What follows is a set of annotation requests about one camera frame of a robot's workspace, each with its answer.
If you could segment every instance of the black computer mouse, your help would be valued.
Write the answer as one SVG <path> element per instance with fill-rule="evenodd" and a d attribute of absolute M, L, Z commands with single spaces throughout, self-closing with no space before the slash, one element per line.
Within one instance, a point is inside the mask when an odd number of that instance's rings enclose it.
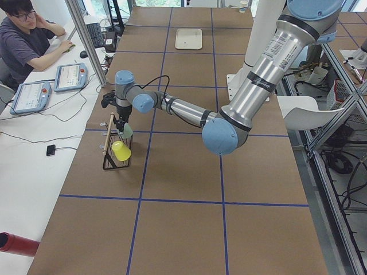
<path fill-rule="evenodd" d="M 88 53 L 85 50 L 82 50 L 79 54 L 80 58 L 86 58 L 88 57 Z"/>

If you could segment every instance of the gray t-shirt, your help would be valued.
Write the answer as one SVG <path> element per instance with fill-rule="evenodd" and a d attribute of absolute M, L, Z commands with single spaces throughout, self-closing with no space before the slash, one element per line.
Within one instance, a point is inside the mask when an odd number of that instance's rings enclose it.
<path fill-rule="evenodd" d="M 0 56 L 18 84 L 23 83 L 33 67 L 27 62 L 43 56 L 50 47 L 48 39 L 55 34 L 47 29 L 35 28 L 30 34 L 22 32 L 6 17 L 0 25 Z"/>

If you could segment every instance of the white tray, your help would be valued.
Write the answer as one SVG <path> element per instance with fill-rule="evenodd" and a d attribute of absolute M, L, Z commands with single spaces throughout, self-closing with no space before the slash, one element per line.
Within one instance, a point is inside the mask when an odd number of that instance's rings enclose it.
<path fill-rule="evenodd" d="M 201 29 L 178 29 L 175 48 L 178 50 L 200 50 L 202 48 Z"/>

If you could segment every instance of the white wall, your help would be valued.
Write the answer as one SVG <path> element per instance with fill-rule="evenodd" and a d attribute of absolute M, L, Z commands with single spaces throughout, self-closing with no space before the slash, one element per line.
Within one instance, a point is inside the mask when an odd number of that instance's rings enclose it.
<path fill-rule="evenodd" d="M 32 0 L 33 8 L 42 17 L 64 26 L 71 18 L 64 0 Z"/>

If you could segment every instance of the white chair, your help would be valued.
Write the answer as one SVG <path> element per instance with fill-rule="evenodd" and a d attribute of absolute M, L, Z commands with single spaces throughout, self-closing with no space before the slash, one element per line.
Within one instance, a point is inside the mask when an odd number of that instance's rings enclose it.
<path fill-rule="evenodd" d="M 278 96 L 280 110 L 287 129 L 310 130 L 324 126 L 344 108 L 320 111 L 316 99 L 310 96 Z"/>

